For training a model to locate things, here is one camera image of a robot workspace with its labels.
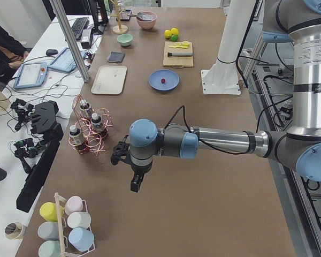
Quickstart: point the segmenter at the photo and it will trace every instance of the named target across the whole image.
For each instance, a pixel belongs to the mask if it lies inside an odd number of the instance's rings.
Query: wooden stand
[[[111,14],[112,17],[117,17],[118,20],[118,25],[113,27],[113,32],[115,34],[121,35],[124,34],[128,31],[128,27],[126,25],[122,25],[121,24],[121,20],[120,20],[120,14],[122,11],[119,10],[119,6],[118,6],[118,2],[117,0],[110,0],[113,4],[114,4],[114,8],[116,11],[116,14]]]

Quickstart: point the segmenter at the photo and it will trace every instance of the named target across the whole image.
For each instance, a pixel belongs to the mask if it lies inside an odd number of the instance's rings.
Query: white desk
[[[70,25],[74,23],[74,19],[79,16],[68,16]],[[93,20],[89,17],[89,24],[93,24]],[[91,51],[95,52],[97,46],[101,41],[101,36],[94,36],[93,43],[97,39],[96,43],[93,44]],[[27,60],[45,56],[45,52],[49,48],[57,49],[59,52],[67,47],[64,35],[60,28],[57,18],[50,24],[44,34],[41,36],[36,46],[33,48],[29,54]],[[40,58],[35,60],[37,61],[46,61],[50,62],[52,58]],[[13,96],[10,100],[13,102],[16,98],[23,99],[33,105],[40,103],[37,97],[41,97],[46,93],[42,89],[49,89],[56,82],[58,82],[66,73],[49,71],[48,78],[44,85],[40,88],[34,89],[23,89],[18,93],[12,91]],[[79,71],[75,71],[70,76],[62,80],[62,85],[66,85],[68,90],[64,93],[66,95],[78,95],[81,91],[83,80],[80,77]],[[12,87],[14,84],[13,81],[9,83],[9,86]],[[61,94],[65,89],[65,86],[58,86],[56,89],[52,89],[48,94]],[[8,96],[10,95],[7,89],[4,89],[3,93]],[[44,101],[53,100],[57,102],[59,107],[58,116],[69,118],[72,113],[72,101],[73,96],[62,96],[61,98],[46,97]],[[0,182],[0,256],[2,257],[11,257],[15,256],[17,249],[21,243],[21,240],[8,240],[5,237],[5,227],[12,222],[22,222],[24,225],[28,225],[32,212],[34,210],[34,205],[32,206],[29,213],[24,213],[21,210],[16,209],[16,199],[25,184],[25,179],[27,174],[24,172],[21,162],[19,159],[15,158],[14,153],[12,153],[8,144],[10,141],[19,141],[26,139],[30,136],[30,123],[27,127],[23,126],[20,131],[13,133],[11,129],[7,126],[7,122],[11,119],[8,115],[0,116],[0,167],[7,171],[7,177]],[[67,119],[57,119],[57,122],[61,123],[63,131],[67,127]],[[16,121],[9,122],[10,126],[14,128]],[[35,164],[38,159],[26,159],[26,161],[31,164]]]

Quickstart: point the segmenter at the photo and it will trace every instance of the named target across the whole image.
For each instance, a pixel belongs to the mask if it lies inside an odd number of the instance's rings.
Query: lime
[[[167,29],[166,31],[164,31],[164,36],[165,36],[166,39],[171,38],[171,36],[172,36],[171,31],[170,31],[169,29]]]
[[[172,35],[170,38],[171,41],[177,41],[177,39],[178,39],[177,35]]]
[[[176,35],[176,36],[178,36],[178,35],[180,34],[178,28],[172,28],[170,31],[171,31],[171,33],[172,33],[173,35]]]

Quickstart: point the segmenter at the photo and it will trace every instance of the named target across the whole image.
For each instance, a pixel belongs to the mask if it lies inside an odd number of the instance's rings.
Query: yellow fruit
[[[176,36],[178,36],[180,34],[180,32],[177,28],[172,28],[170,31],[173,35],[176,35]]]
[[[167,29],[166,31],[164,31],[164,36],[165,36],[166,39],[171,38],[171,36],[172,36],[171,31],[170,31],[169,29]]]

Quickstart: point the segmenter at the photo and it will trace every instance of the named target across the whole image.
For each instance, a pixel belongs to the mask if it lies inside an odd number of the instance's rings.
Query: mouse
[[[56,54],[58,54],[58,51],[57,51],[56,49],[50,48],[50,49],[48,49],[48,50],[46,51],[45,54],[46,54],[47,56],[56,55]]]

